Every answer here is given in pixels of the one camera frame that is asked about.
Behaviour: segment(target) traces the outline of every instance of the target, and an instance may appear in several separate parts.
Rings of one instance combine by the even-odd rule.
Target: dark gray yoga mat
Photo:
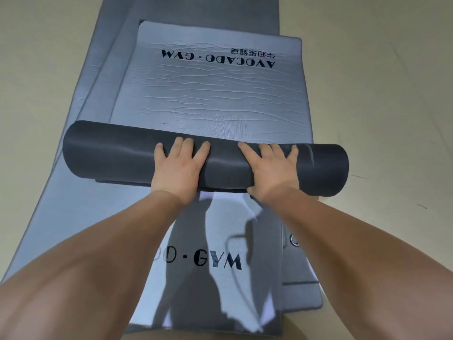
[[[63,155],[69,169],[81,178],[97,181],[151,185],[154,148],[164,145],[169,153],[176,137],[187,135],[133,126],[76,121],[67,130]],[[237,141],[192,136],[194,154],[202,143],[211,143],[198,188],[204,191],[242,192],[254,185],[249,163]],[[331,197],[348,178],[348,155],[337,144],[296,144],[300,189],[311,196]],[[260,155],[258,144],[249,146]],[[280,144],[285,156],[292,144]]]

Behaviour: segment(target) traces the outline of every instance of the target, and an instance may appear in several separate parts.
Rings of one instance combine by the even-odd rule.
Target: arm
[[[119,339],[162,238],[196,194],[209,152],[178,137],[155,150],[151,193],[63,241],[0,286],[0,339]]]
[[[255,177],[249,193],[282,218],[356,339],[452,339],[453,273],[396,237],[298,189],[297,147],[240,143]]]

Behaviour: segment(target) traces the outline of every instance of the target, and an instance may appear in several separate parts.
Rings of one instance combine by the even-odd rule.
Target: beige floor
[[[49,175],[100,4],[0,0],[0,275]],[[323,201],[449,269],[452,14],[453,0],[280,0],[281,34],[303,39],[315,141],[350,157],[345,189]],[[310,340],[352,338],[328,303],[290,319]]]

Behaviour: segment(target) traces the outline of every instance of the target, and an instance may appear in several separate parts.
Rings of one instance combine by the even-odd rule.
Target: wrist
[[[154,207],[164,208],[165,210],[171,210],[179,212],[184,209],[183,201],[176,195],[165,190],[151,191],[146,197]]]
[[[294,196],[304,196],[308,199],[310,198],[307,194],[305,194],[298,188],[290,186],[279,186],[268,193],[268,196],[266,196],[264,203],[269,205],[273,209],[278,209],[282,205],[286,205],[288,201]]]

